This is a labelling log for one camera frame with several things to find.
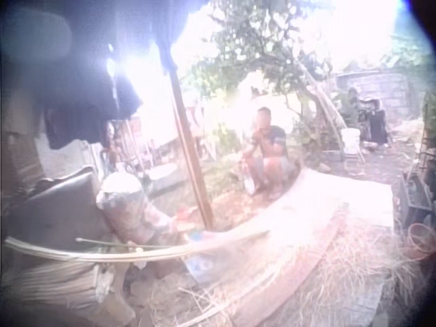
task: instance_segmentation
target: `green leaves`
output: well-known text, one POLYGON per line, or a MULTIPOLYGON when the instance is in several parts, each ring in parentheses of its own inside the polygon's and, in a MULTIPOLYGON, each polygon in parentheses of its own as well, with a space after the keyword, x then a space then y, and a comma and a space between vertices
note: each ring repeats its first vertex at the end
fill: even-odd
POLYGON ((218 90, 236 88, 249 72, 261 70, 275 92, 286 94, 307 85, 294 65, 294 56, 316 79, 324 79, 331 66, 325 61, 319 63, 315 53, 301 50, 295 23, 303 17, 300 4, 308 2, 213 0, 212 17, 222 30, 214 33, 211 42, 219 54, 194 65, 187 81, 203 96, 211 97, 218 90))

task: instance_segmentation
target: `wooden post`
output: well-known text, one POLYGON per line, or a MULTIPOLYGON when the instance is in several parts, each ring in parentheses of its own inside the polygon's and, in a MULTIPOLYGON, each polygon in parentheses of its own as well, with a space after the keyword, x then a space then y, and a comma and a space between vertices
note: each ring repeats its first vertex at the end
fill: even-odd
POLYGON ((178 136, 181 139, 183 154, 188 167, 189 177, 191 179, 193 193, 196 196, 198 209, 203 218, 204 227, 207 230, 213 229, 213 212, 207 195, 206 185, 202 175, 200 162, 193 145, 193 138, 186 117, 186 109, 183 104, 182 92, 175 69, 169 69, 172 93, 174 98, 174 115, 178 136))

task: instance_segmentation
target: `man's hand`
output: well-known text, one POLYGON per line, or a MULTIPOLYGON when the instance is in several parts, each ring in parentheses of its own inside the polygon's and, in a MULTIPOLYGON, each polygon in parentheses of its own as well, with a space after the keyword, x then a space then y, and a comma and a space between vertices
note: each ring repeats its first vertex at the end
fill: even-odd
POLYGON ((257 129, 253 132, 253 139, 257 142, 260 142, 260 140, 263 138, 262 132, 260 129, 257 129))

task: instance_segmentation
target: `plastic bag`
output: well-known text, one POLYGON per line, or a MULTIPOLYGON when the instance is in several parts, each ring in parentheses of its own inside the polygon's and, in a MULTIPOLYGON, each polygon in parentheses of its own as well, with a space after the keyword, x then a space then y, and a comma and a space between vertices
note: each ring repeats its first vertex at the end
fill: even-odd
POLYGON ((141 182, 133 174, 109 175, 96 202, 113 232, 124 243, 145 245, 157 232, 165 232, 171 226, 171 218, 149 202, 141 182))

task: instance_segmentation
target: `black crate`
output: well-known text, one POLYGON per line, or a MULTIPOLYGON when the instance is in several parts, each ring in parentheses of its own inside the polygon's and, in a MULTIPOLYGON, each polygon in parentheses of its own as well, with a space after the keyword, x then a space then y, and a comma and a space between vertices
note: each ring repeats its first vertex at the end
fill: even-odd
POLYGON ((412 175, 409 179, 404 174, 401 175, 399 200, 403 228, 408 228, 413 223, 422 223, 427 215, 431 215, 433 221, 431 200, 418 175, 412 175), (410 181, 416 186, 415 189, 410 189, 410 181), (409 192, 415 194, 415 200, 411 199, 409 192))

